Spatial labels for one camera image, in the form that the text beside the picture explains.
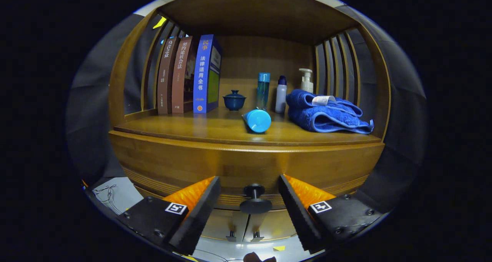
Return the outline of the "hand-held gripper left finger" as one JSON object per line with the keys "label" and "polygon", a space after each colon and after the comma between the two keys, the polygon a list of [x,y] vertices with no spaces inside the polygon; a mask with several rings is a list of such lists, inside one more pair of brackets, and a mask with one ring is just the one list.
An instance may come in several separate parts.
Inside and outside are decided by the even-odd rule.
{"label": "hand-held gripper left finger", "polygon": [[116,219],[151,244],[192,255],[220,195],[213,176],[167,197],[146,197]]}

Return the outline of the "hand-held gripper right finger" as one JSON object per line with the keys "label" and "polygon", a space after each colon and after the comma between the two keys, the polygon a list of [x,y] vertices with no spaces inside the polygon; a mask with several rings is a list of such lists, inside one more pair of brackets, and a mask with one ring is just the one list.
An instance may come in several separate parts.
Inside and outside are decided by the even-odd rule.
{"label": "hand-held gripper right finger", "polygon": [[352,240],[382,217],[353,194],[336,197],[285,174],[278,190],[303,249],[311,253]]}

